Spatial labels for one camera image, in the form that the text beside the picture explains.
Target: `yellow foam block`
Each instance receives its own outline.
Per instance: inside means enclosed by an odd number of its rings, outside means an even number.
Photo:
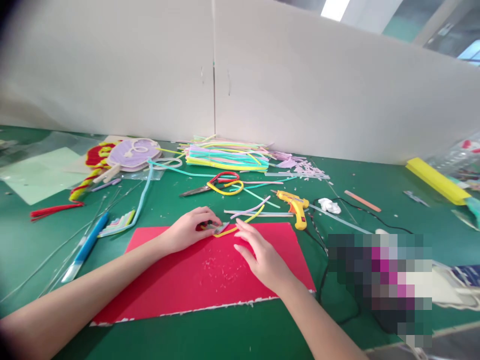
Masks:
[[[406,168],[455,205],[465,205],[465,199],[471,197],[468,192],[443,176],[419,157],[409,160]]]

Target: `blue marker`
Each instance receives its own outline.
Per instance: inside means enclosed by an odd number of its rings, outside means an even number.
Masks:
[[[75,279],[80,268],[84,264],[85,260],[88,258],[90,251],[92,251],[95,242],[97,242],[97,236],[103,230],[108,220],[109,213],[106,212],[102,215],[100,220],[98,220],[90,235],[88,235],[85,243],[81,247],[80,252],[77,254],[75,260],[73,260],[73,263],[66,270],[65,276],[61,280],[62,283],[68,283]]]

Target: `red foam sheet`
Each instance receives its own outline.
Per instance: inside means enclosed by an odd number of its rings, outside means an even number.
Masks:
[[[273,245],[295,276],[309,290],[315,291],[290,223],[258,223],[253,226]],[[167,226],[136,229],[126,252],[167,229]],[[162,258],[95,316],[93,325],[277,298],[252,274],[247,262],[234,249],[234,244],[252,251],[247,242],[232,233],[219,238],[211,236]]]

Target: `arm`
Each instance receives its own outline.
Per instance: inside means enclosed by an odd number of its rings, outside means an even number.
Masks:
[[[208,207],[186,213],[162,235],[3,318],[2,334],[20,359],[51,359],[156,261],[211,236],[195,231],[208,220],[221,224]]]
[[[237,219],[237,227],[240,231],[235,236],[250,244],[255,257],[244,246],[235,244],[235,249],[245,258],[253,274],[283,301],[313,357],[316,360],[366,360],[357,345],[293,275],[274,247],[253,226]]]

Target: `scissors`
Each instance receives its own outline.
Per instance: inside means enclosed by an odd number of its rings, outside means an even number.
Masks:
[[[224,175],[233,175],[235,176],[235,179],[221,178],[221,176],[224,176]],[[222,184],[222,183],[226,183],[226,184],[223,185],[222,187],[217,187],[217,184]],[[240,188],[232,192],[222,191],[222,189],[228,188],[230,185],[233,185],[233,184],[240,184]],[[212,180],[207,182],[205,186],[184,192],[180,194],[180,196],[186,197],[186,196],[190,196],[198,193],[203,193],[209,190],[216,191],[217,193],[222,195],[230,196],[230,195],[238,194],[243,189],[244,189],[244,182],[240,180],[240,175],[238,175],[236,172],[233,172],[233,171],[223,171],[219,173],[217,176],[215,176]]]

